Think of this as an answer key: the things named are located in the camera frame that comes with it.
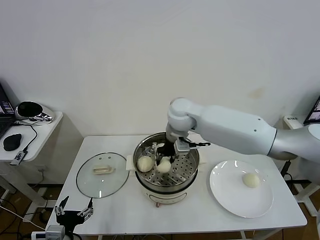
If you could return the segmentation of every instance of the black cable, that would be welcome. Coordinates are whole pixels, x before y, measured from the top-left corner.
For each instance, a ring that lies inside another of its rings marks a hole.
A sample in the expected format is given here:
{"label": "black cable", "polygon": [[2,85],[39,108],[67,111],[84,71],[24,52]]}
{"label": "black cable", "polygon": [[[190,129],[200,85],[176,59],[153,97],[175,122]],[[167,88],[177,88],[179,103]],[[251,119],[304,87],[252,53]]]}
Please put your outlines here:
{"label": "black cable", "polygon": [[23,123],[19,123],[19,122],[15,122],[11,124],[12,126],[29,126],[30,128],[32,128],[32,130],[35,133],[34,138],[25,146],[25,148],[23,149],[23,151],[26,151],[29,147],[29,145],[38,137],[38,133],[37,131],[34,129],[34,127],[30,124],[23,124]]}
{"label": "black cable", "polygon": [[21,240],[24,240],[24,239],[31,239],[31,233],[28,233],[28,234],[26,234],[26,235],[23,235],[23,236],[21,237]]}
{"label": "black cable", "polygon": [[[290,178],[291,178],[291,181],[293,180],[293,177],[292,177],[292,175],[291,175],[290,173],[287,173],[287,172],[286,172],[286,173],[284,174],[284,176],[285,176],[285,175],[289,175]],[[292,191],[292,186],[293,186],[293,183],[291,183],[291,185],[290,185],[290,191]]]}
{"label": "black cable", "polygon": [[[48,205],[48,198],[46,198],[45,196],[42,196],[46,202],[45,202],[45,206],[43,207],[46,211],[47,210],[47,205]],[[36,212],[31,212],[31,213],[26,213],[26,214],[19,214],[21,217],[25,216],[25,215],[30,215],[30,214],[42,214],[43,213],[43,210],[42,211],[36,211]]]}
{"label": "black cable", "polygon": [[20,232],[4,232],[2,234],[18,234],[20,236],[20,239],[23,239],[23,236]]}
{"label": "black cable", "polygon": [[80,240],[82,240],[82,237],[79,234],[73,232],[72,235],[74,235],[74,236],[78,237]]}
{"label": "black cable", "polygon": [[41,123],[42,121],[35,121],[33,123],[30,123],[30,125],[36,125],[37,123]]}
{"label": "black cable", "polygon": [[[8,200],[3,199],[3,198],[0,198],[0,200],[5,201],[5,202],[9,203],[9,204],[13,207],[13,209],[15,210],[15,213],[16,213],[16,214],[18,214],[18,211],[17,211],[16,207],[15,207],[11,202],[9,202]],[[9,224],[9,225],[4,229],[4,230],[2,230],[2,231],[0,232],[0,235],[2,235],[2,234],[6,234],[6,232],[5,232],[5,231],[6,231],[8,228],[10,228],[10,227],[14,224],[14,222],[16,221],[16,219],[17,219],[17,216],[14,216],[13,221],[11,221],[11,222],[10,222],[10,224]]]}
{"label": "black cable", "polygon": [[194,147],[205,147],[205,146],[210,146],[211,143],[210,142],[191,142],[187,139],[185,139],[184,137],[179,137],[179,139],[182,141],[182,142],[185,142],[187,144],[189,144],[189,146],[191,148],[194,148]]}

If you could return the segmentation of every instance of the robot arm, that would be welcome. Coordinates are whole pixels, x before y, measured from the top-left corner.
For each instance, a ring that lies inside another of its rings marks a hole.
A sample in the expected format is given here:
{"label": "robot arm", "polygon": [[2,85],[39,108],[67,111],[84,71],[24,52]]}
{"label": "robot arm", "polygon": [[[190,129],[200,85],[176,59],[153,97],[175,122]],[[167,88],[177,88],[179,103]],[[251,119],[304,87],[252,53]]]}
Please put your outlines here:
{"label": "robot arm", "polygon": [[320,163],[320,125],[316,124],[279,130],[256,115],[178,98],[168,109],[166,137],[172,143],[179,142],[179,137],[185,138],[188,131],[241,154],[266,155],[279,160],[300,156]]}

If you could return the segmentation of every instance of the floor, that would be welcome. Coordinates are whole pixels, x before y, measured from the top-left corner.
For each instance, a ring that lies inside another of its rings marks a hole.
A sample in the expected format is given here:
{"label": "floor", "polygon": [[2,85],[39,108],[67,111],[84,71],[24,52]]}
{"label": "floor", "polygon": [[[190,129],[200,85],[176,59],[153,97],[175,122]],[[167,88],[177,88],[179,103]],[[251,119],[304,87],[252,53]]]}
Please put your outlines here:
{"label": "floor", "polygon": [[[61,187],[50,187],[45,193],[45,197],[47,199],[57,199],[59,193],[61,191]],[[3,193],[3,189],[0,188],[0,196]],[[10,194],[7,199],[14,205],[16,210],[9,204],[3,203],[3,206],[10,209],[13,212],[18,212],[18,214],[23,214],[28,206],[31,204],[31,201],[26,198],[22,193],[17,191],[15,194]],[[315,192],[311,196],[311,200],[314,203],[317,209],[320,208],[320,190]],[[287,228],[282,231],[279,231],[275,235],[268,238],[268,240],[319,240],[317,226],[316,226],[316,218],[311,217],[303,204],[299,204],[305,217],[307,218],[308,224],[303,227],[296,227],[296,228]],[[51,212],[45,211],[41,214],[42,220],[48,220],[50,217]],[[39,225],[40,227],[45,227],[46,224],[40,221],[40,214],[37,213],[32,220],[35,224]],[[2,209],[0,209],[0,240],[21,240],[22,236],[31,233],[32,231],[39,231],[37,227],[33,226],[30,223],[24,223],[20,221],[20,219],[15,219],[15,216],[11,213],[8,213]],[[252,238],[253,232],[246,232],[247,238]],[[166,240],[227,240],[227,239],[240,239],[241,235],[239,232],[219,232],[219,233],[199,233],[199,234],[169,234],[163,235]],[[160,240],[162,239],[156,235],[148,235],[148,236],[136,236],[133,238],[131,235],[126,235],[123,238],[118,236],[117,240]],[[86,240],[96,240],[97,236],[87,237]],[[115,240],[114,236],[104,236],[104,240]]]}

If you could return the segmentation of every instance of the white table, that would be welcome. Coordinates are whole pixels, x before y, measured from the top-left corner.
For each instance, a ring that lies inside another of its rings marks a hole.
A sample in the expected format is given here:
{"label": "white table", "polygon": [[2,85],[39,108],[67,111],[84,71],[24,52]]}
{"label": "white table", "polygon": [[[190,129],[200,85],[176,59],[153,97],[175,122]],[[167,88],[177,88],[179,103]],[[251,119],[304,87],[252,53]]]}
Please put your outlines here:
{"label": "white table", "polygon": [[[38,136],[29,145],[27,149],[28,153],[20,165],[24,164],[24,162],[30,162],[34,160],[47,142],[48,138],[63,117],[63,113],[60,111],[55,111],[54,113],[55,119],[50,124],[33,125],[33,128],[36,130]],[[3,148],[4,139],[13,134],[22,134],[20,147],[13,151],[5,151]],[[46,192],[46,188],[41,188],[38,192],[34,191],[28,186],[25,179],[16,170],[16,168],[19,168],[19,166],[10,166],[9,163],[15,158],[19,151],[23,150],[23,148],[34,138],[35,135],[35,132],[29,126],[12,126],[0,139],[0,146],[2,146],[0,147],[0,186],[6,189],[4,195],[2,195],[2,198],[5,198],[8,193],[13,193],[14,189],[12,186],[14,186],[21,193],[32,200],[32,204],[27,211],[28,215],[26,215],[29,220],[31,220],[33,217],[33,215],[29,213],[33,213],[37,208],[44,207],[46,205],[46,200],[42,197],[42,195]],[[48,207],[54,207],[55,204],[56,201],[50,200],[47,205]]]}
{"label": "white table", "polygon": [[[290,129],[299,129],[304,126],[304,120],[306,118],[307,115],[286,115],[283,117],[283,121]],[[312,217],[319,217],[319,212],[312,203],[310,196],[318,191],[320,186],[310,183],[306,188],[303,188],[301,184],[296,183],[294,187],[298,192],[298,194],[294,196],[296,201],[303,203]]]}
{"label": "white table", "polygon": [[[65,210],[82,210],[90,198],[76,186],[77,172],[82,164],[96,154],[116,152],[126,157],[146,136],[88,136],[73,162],[61,190],[57,204],[66,196],[69,200]],[[194,141],[203,141],[192,134]],[[279,170],[271,158],[261,155],[242,155],[215,145],[202,147],[201,153],[207,163],[193,183],[193,191],[183,201],[155,207],[155,203],[142,194],[142,187],[135,176],[129,176],[124,186],[115,194],[93,199],[94,214],[84,224],[75,227],[80,235],[138,235],[232,232],[243,230],[270,230],[263,232],[266,239],[282,228],[304,226],[307,220],[291,194]],[[262,217],[247,219],[225,210],[209,191],[209,174],[222,161],[240,160],[262,170],[274,194],[274,202]],[[56,225],[53,213],[47,226]]]}

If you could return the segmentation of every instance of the cable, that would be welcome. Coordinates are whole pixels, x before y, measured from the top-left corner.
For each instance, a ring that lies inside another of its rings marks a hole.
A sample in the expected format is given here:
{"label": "cable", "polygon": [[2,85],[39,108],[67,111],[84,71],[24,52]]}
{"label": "cable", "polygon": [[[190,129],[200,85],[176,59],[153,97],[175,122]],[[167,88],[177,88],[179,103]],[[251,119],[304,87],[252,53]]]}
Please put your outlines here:
{"label": "cable", "polygon": [[26,151],[29,147],[29,145],[38,137],[38,133],[37,131],[34,129],[34,127],[30,124],[23,124],[23,123],[19,123],[19,122],[14,122],[11,124],[12,126],[29,126],[30,128],[32,128],[32,130],[35,133],[34,138],[25,146],[25,148],[23,149],[23,151]]}
{"label": "cable", "polygon": [[36,226],[37,228],[42,229],[42,230],[44,230],[44,231],[45,231],[45,229],[44,229],[44,228],[42,228],[42,227],[38,226],[37,224],[33,223],[32,221],[29,221],[28,219],[25,219],[24,217],[19,216],[18,214],[14,213],[13,211],[11,211],[11,210],[9,210],[9,209],[7,209],[7,208],[5,208],[5,207],[1,206],[1,205],[0,205],[0,208],[2,208],[2,209],[4,209],[4,210],[8,211],[9,213],[12,213],[12,214],[16,215],[18,218],[21,218],[22,220],[26,220],[27,222],[31,223],[32,225]]}
{"label": "cable", "polygon": [[47,225],[47,223],[49,222],[49,219],[45,219],[44,218],[44,213],[45,213],[46,211],[43,211],[43,212],[41,212],[40,213],[40,215],[39,215],[39,220],[40,220],[40,222],[42,222],[43,224],[46,224]]}
{"label": "cable", "polygon": [[[287,173],[287,172],[286,172],[286,173],[284,174],[284,176],[285,176],[285,175],[289,175],[290,178],[291,178],[291,181],[293,180],[293,177],[292,177],[292,175],[291,175],[290,173]],[[293,186],[293,183],[291,183],[291,185],[290,185],[290,191],[292,191],[292,186]]]}
{"label": "cable", "polygon": [[41,179],[39,182],[37,182],[35,185],[30,186],[30,188],[35,188],[36,186],[38,186],[40,183],[43,182],[43,180],[45,179],[45,177],[44,177],[44,172],[41,171],[41,174],[42,174],[42,179]]}
{"label": "cable", "polygon": [[35,121],[33,123],[29,123],[30,125],[36,125],[37,123],[41,123],[42,121]]}
{"label": "cable", "polygon": [[198,147],[198,146],[199,147],[205,147],[205,146],[210,146],[211,145],[210,142],[198,142],[198,143],[196,143],[196,142],[189,141],[189,140],[185,139],[184,137],[179,137],[179,139],[182,142],[185,142],[185,143],[189,144],[189,146],[191,148]]}
{"label": "cable", "polygon": [[24,214],[19,214],[21,217],[25,216],[25,215],[30,215],[30,214],[43,214],[44,211],[47,211],[46,208],[47,208],[47,205],[48,205],[48,199],[45,197],[45,196],[42,196],[46,202],[45,202],[45,205],[44,205],[44,209],[41,210],[41,211],[36,211],[36,212],[31,212],[31,213],[24,213]]}
{"label": "cable", "polygon": [[74,235],[74,236],[78,237],[80,240],[82,240],[82,237],[79,234],[73,232],[72,235]]}
{"label": "cable", "polygon": [[23,239],[23,236],[20,232],[3,232],[2,234],[17,234],[20,236],[20,239]]}
{"label": "cable", "polygon": [[[2,200],[2,201],[5,201],[5,202],[7,202],[7,203],[9,203],[12,207],[13,207],[13,209],[15,210],[15,212],[16,213],[18,213],[18,211],[17,211],[17,209],[16,209],[16,207],[11,203],[11,202],[9,202],[8,200],[6,200],[6,199],[3,199],[3,198],[0,198],[0,200]],[[13,224],[14,224],[14,222],[16,221],[16,219],[17,219],[17,217],[15,216],[14,217],[14,219],[13,219],[13,221],[11,221],[10,222],[10,224],[4,229],[4,230],[2,230],[1,232],[0,232],[0,235],[2,235],[2,234],[6,234],[7,232],[5,232],[8,228],[10,228]]]}

